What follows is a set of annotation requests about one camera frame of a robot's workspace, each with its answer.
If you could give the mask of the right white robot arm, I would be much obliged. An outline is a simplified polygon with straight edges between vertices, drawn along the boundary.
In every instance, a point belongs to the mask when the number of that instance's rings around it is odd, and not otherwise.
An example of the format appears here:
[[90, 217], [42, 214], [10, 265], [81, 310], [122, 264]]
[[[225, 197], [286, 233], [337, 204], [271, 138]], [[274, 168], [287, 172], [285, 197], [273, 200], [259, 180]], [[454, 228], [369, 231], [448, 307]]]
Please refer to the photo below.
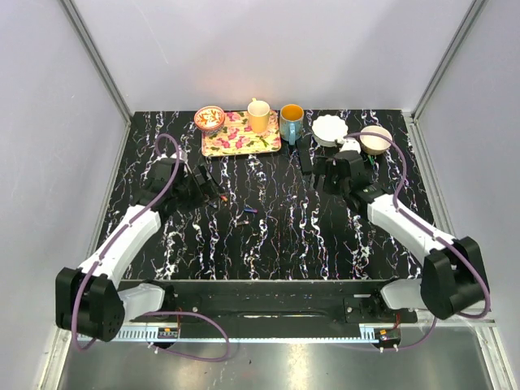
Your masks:
[[466, 315], [483, 302], [491, 309], [488, 280], [479, 244], [442, 232], [405, 207], [395, 195], [367, 176], [361, 155], [352, 150], [319, 156], [313, 167], [325, 193], [402, 244], [422, 266], [419, 279], [387, 282], [369, 303], [370, 314], [387, 322], [401, 309], [428, 310], [438, 319]]

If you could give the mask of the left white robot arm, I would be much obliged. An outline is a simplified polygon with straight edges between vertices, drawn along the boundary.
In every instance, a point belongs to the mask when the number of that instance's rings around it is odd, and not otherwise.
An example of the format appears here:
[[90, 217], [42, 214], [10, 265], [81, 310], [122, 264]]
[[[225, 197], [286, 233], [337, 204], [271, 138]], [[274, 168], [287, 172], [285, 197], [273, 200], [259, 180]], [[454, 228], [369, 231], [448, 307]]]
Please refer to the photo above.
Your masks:
[[146, 313], [158, 321], [171, 319], [176, 312], [172, 287], [146, 280], [119, 290], [119, 284], [142, 247], [174, 213], [196, 210], [219, 195], [219, 186], [205, 166], [190, 168], [175, 155], [154, 162], [119, 226], [78, 267], [64, 267], [57, 274], [57, 326], [108, 342], [124, 323]]

